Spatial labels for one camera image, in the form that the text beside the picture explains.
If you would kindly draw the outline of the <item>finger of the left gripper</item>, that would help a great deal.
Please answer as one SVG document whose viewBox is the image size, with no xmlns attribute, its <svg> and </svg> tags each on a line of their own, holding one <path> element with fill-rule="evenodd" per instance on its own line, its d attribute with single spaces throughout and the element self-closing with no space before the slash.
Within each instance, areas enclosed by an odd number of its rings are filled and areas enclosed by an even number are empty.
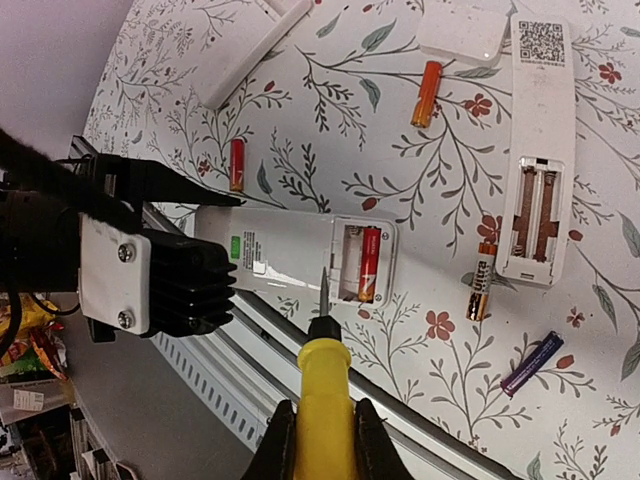
<svg viewBox="0 0 640 480">
<path fill-rule="evenodd" d="M 205 188 L 166 165 L 111 154 L 84 154 L 79 158 L 57 160 L 71 165 L 72 172 L 132 208 L 144 203 L 182 203 L 189 205 L 237 207 L 241 200 Z"/>
</svg>

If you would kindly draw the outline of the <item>yellow pry tool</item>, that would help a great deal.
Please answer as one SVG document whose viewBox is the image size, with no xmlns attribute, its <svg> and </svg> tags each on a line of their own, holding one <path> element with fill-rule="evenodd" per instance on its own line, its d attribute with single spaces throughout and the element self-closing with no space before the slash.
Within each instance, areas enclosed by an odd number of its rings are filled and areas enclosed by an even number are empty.
<svg viewBox="0 0 640 480">
<path fill-rule="evenodd" d="M 355 479 L 351 356 L 341 326 L 329 315 L 329 282 L 320 282 L 319 314 L 310 321 L 298 357 L 301 394 L 296 415 L 296 479 Z"/>
</svg>

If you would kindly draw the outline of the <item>slim white remote control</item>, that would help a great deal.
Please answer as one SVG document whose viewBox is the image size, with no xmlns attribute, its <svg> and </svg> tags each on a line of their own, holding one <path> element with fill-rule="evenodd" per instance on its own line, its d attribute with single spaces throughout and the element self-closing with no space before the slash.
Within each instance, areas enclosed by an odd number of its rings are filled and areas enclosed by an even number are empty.
<svg viewBox="0 0 640 480">
<path fill-rule="evenodd" d="M 549 288 L 563 271 L 576 161 L 570 28 L 562 17 L 529 12 L 514 14 L 510 28 L 512 119 L 495 268 Z"/>
</svg>

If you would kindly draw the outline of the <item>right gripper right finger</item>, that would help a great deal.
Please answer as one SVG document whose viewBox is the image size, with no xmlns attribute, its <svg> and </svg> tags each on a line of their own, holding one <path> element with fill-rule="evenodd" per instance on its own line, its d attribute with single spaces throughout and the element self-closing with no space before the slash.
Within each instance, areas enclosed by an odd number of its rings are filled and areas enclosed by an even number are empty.
<svg viewBox="0 0 640 480">
<path fill-rule="evenodd" d="M 368 398 L 355 407 L 355 454 L 360 479 L 413 480 Z"/>
</svg>

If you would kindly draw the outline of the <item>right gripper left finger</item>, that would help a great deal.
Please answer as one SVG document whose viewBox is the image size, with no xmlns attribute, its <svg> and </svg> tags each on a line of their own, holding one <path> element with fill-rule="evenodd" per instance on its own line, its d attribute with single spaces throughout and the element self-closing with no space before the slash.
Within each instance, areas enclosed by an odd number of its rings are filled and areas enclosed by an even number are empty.
<svg viewBox="0 0 640 480">
<path fill-rule="evenodd" d="M 292 480 L 295 468 L 296 414 L 290 400 L 282 400 L 242 480 Z"/>
</svg>

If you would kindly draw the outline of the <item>black-faced white remote control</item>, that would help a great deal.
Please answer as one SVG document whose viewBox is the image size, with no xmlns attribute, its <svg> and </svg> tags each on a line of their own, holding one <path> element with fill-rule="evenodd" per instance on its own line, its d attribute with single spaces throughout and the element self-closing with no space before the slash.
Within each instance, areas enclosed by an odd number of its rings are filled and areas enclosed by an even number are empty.
<svg viewBox="0 0 640 480">
<path fill-rule="evenodd" d="M 310 1 L 216 1 L 204 7 L 207 46 L 192 77 L 200 103 L 221 108 L 311 7 Z"/>
</svg>

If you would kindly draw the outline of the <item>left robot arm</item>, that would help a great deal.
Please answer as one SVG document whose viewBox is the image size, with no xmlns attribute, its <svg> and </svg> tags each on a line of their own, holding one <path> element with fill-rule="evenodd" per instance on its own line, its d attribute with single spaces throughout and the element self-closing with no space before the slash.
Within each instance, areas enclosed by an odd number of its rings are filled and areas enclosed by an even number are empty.
<svg viewBox="0 0 640 480">
<path fill-rule="evenodd" d="M 81 215 L 136 235 L 145 203 L 241 203 L 157 161 L 104 153 L 54 161 L 7 132 L 1 169 L 9 176 L 1 190 L 1 288 L 20 293 L 75 290 Z"/>
</svg>

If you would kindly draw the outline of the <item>white remote with display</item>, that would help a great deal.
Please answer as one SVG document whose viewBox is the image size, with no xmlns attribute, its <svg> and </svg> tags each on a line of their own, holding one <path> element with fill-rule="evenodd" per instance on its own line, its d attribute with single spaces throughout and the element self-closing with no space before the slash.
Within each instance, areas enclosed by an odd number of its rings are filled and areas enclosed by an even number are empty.
<svg viewBox="0 0 640 480">
<path fill-rule="evenodd" d="M 358 300 L 365 227 L 382 231 L 375 297 Z M 318 293 L 328 275 L 329 303 L 381 308 L 392 297 L 398 229 L 384 219 L 272 210 L 202 206 L 195 237 L 224 246 L 236 266 L 235 286 L 256 294 L 295 296 Z"/>
</svg>

